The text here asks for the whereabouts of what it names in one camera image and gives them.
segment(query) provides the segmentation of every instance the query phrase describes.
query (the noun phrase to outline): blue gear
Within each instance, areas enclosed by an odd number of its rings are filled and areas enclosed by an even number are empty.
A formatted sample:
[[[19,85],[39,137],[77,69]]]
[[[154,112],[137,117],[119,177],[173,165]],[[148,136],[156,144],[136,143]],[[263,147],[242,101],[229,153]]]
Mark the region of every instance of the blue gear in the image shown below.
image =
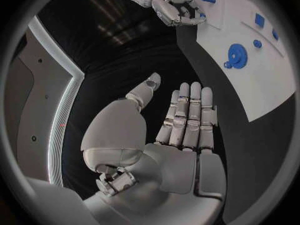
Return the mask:
[[[228,63],[236,68],[241,69],[246,66],[248,61],[248,55],[243,45],[235,43],[232,44],[228,50]]]

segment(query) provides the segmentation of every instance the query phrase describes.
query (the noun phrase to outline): led light strip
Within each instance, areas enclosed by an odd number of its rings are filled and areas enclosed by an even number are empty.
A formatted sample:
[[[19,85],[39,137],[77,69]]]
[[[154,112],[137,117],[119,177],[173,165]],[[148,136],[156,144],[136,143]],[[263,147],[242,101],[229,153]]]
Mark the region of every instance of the led light strip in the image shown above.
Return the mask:
[[[57,45],[36,16],[28,26],[43,48],[72,76],[52,121],[47,152],[48,180],[51,184],[63,186],[62,148],[66,124],[85,74]]]

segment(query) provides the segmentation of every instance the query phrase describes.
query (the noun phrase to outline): dark background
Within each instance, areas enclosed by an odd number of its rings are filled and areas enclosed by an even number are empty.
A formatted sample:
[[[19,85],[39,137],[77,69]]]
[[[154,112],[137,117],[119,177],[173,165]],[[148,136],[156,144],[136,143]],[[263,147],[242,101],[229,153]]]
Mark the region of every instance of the dark background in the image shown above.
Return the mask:
[[[16,10],[16,8],[22,3],[24,0],[1,0],[1,7],[2,7],[2,26],[5,24],[7,20],[10,19],[10,13]],[[300,1],[299,0],[278,0],[282,6],[285,8],[286,12],[289,14],[290,18],[295,22],[296,24],[296,19],[299,17],[300,14]],[[141,21],[147,21],[146,26],[148,25],[149,28],[156,28],[158,26],[160,29],[155,29],[150,32],[144,32],[143,33],[143,28],[141,28]],[[144,76],[146,78],[148,75],[146,75],[148,72],[151,73],[153,69],[153,64],[157,65],[158,71],[161,73],[163,78],[166,78],[167,81],[171,80],[169,83],[164,84],[161,88],[165,88],[165,90],[161,90],[161,93],[157,93],[155,96],[157,98],[161,99],[163,102],[158,106],[155,106],[154,104],[149,104],[149,108],[152,108],[154,111],[157,111],[155,113],[155,116],[157,117],[157,124],[153,124],[153,129],[150,129],[152,131],[152,134],[148,134],[148,138],[153,138],[155,137],[156,130],[159,129],[159,124],[160,120],[162,121],[164,118],[165,111],[168,108],[168,102],[170,98],[165,99],[165,96],[163,94],[167,94],[167,92],[170,92],[171,94],[173,89],[178,88],[178,83],[176,81],[186,81],[186,82],[193,82],[195,79],[197,79],[195,73],[193,70],[190,70],[187,73],[181,73],[182,71],[186,71],[186,69],[183,69],[181,66],[190,66],[189,62],[186,60],[186,58],[181,54],[179,49],[176,46],[176,40],[175,40],[175,31],[172,28],[166,28],[163,24],[160,23],[158,19],[156,19],[155,14],[151,10],[148,9],[146,12],[145,10],[141,10],[138,13],[138,16],[131,18],[130,21],[124,21],[123,26],[125,28],[128,28],[128,24],[135,24],[135,33],[133,31],[129,32],[130,36],[132,39],[127,39],[128,36],[123,36],[122,32],[118,30],[118,28],[111,27],[111,30],[115,35],[117,35],[118,40],[120,41],[125,41],[125,46],[122,46],[121,50],[122,52],[118,52],[117,56],[118,57],[110,57],[107,56],[106,60],[101,61],[102,66],[99,66],[98,61],[95,62],[95,58],[97,57],[97,51],[94,52],[94,57],[87,57],[85,53],[87,53],[88,48],[83,47],[82,49],[78,51],[74,51],[73,57],[75,60],[78,62],[78,64],[88,64],[86,67],[82,67],[84,72],[90,73],[90,78],[89,83],[90,85],[97,84],[97,80],[93,79],[93,76],[98,77],[98,74],[100,72],[103,72],[103,70],[106,69],[105,64],[110,64],[110,66],[113,66],[116,63],[123,63],[124,68],[128,68],[127,66],[129,64],[134,64],[134,69],[132,70],[132,73],[124,72],[122,74],[118,75],[118,78],[126,82],[129,78],[131,77],[131,84],[127,84],[126,87],[119,87],[119,84],[110,84],[110,79],[107,79],[107,86],[101,88],[103,94],[107,90],[114,90],[118,91],[118,94],[114,94],[111,97],[109,97],[109,100],[114,100],[118,97],[123,97],[124,94],[126,94],[127,87],[132,86],[134,87],[136,84],[140,82],[140,80],[134,80],[132,78],[138,77],[141,78]],[[74,41],[85,41],[85,44],[89,43],[89,40],[92,39],[92,37],[70,37],[70,39],[74,39],[73,41],[69,41],[69,43],[74,43]],[[113,42],[110,43],[107,37],[103,37],[103,40],[109,44],[109,49],[118,49],[120,46],[118,45],[117,42],[114,42],[116,40],[112,40]],[[108,46],[105,46],[101,48],[101,52],[106,52],[108,49]],[[141,54],[141,56],[138,58],[136,56],[136,53]],[[174,70],[174,74],[170,76],[169,70]],[[88,92],[85,92],[82,90],[82,95],[83,96],[88,96]],[[94,102],[99,102],[101,104],[109,103],[109,100],[105,100],[101,96],[101,93],[99,96],[97,96],[95,99],[98,99],[100,101],[94,101]],[[86,116],[91,118],[93,117],[93,114],[89,114],[89,111],[84,111],[86,113]],[[3,179],[0,180],[1,182],[1,192],[0,192],[0,223],[1,224],[23,224],[26,221],[30,220],[22,212],[22,209],[18,206],[16,201],[13,199],[12,195],[10,194],[8,188],[4,185]],[[300,185],[300,179],[297,177],[297,179],[294,182],[294,185],[291,187],[289,193],[287,196],[283,199],[282,203],[277,207],[277,209],[272,213],[272,215],[267,218],[267,220],[263,224],[273,224],[274,222],[278,222],[280,219],[285,219],[285,222],[287,222],[287,218],[296,221],[297,220],[297,206],[293,204],[297,204],[297,198],[299,197],[299,192],[297,187]]]

